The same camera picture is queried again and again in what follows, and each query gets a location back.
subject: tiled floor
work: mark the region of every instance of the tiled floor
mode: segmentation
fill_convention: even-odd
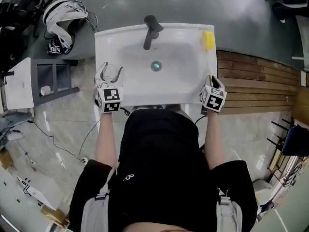
[[[35,108],[34,121],[37,125],[47,134],[55,136],[57,146],[75,155],[78,155],[86,135],[99,118],[92,100],[95,71],[94,58],[80,61],[72,74],[73,84],[79,86],[81,91]],[[193,121],[201,116],[200,104],[191,104],[187,109]],[[271,121],[285,125],[281,118],[289,119],[289,113],[220,116],[226,161],[245,160],[252,180],[265,178],[268,175],[267,166],[274,152],[274,146],[267,141],[267,137],[275,140],[276,135],[282,134],[282,130],[271,124]],[[126,120],[127,116],[123,111],[113,114],[117,153],[120,150]],[[202,145],[207,119],[199,121],[197,126],[200,133],[199,143]],[[25,135],[18,141],[35,162],[34,167],[39,172],[54,178],[69,202],[84,165],[74,156],[56,148],[52,138],[46,137],[35,125],[25,123],[17,129]],[[97,136],[98,128],[94,128],[84,143],[81,157],[94,158]],[[17,170],[31,168],[31,162],[16,141],[9,142],[7,149],[13,157]]]

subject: faucet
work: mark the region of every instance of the faucet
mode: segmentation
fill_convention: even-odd
[[[164,28],[158,23],[156,17],[153,15],[148,15],[145,17],[144,22],[146,26],[149,28],[146,39],[144,42],[144,49],[149,50],[151,46],[151,41],[159,37],[159,32],[161,32]]]

